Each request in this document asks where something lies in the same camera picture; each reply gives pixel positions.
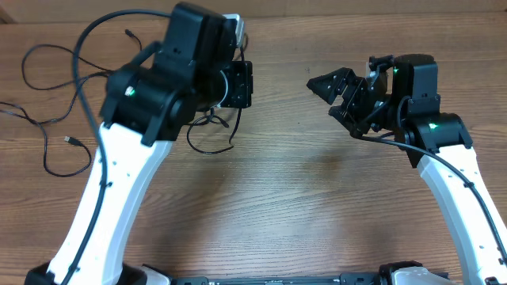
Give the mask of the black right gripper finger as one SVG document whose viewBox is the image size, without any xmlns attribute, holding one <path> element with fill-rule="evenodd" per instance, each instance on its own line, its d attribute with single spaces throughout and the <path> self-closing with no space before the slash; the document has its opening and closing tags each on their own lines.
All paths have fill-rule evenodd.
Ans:
<svg viewBox="0 0 507 285">
<path fill-rule="evenodd" d="M 342 96 L 344 102 L 359 98 L 359 79 L 352 69 L 346 67 L 310 79 L 307 88 L 328 105 L 332 105 L 338 96 Z"/>
<path fill-rule="evenodd" d="M 353 138 L 358 139 L 363 136 L 359 124 L 341 106 L 331 107 L 328 114 L 340 123 Z"/>
</svg>

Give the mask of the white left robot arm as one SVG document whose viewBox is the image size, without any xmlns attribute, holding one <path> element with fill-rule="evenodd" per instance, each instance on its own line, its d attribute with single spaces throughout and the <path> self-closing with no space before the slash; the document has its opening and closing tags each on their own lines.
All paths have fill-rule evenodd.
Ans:
<svg viewBox="0 0 507 285">
<path fill-rule="evenodd" d="M 63 244 L 26 283 L 171 283 L 151 266 L 124 263 L 135 217 L 182 128 L 212 122 L 217 108 L 250 106 L 253 65 L 244 57 L 240 15 L 180 2 L 167 17 L 163 40 L 109 73 L 99 116 L 77 89 L 97 153 Z"/>
</svg>

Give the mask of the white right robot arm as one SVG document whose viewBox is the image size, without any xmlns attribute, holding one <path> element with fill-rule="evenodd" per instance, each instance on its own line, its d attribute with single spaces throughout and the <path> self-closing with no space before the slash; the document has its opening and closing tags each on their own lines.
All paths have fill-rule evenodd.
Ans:
<svg viewBox="0 0 507 285">
<path fill-rule="evenodd" d="M 456 247 L 465 284 L 506 282 L 506 225 L 482 179 L 462 119 L 440 110 L 431 55 L 370 57 L 360 77 L 342 67 L 307 88 L 355 138 L 396 146 L 428 185 Z"/>
</svg>

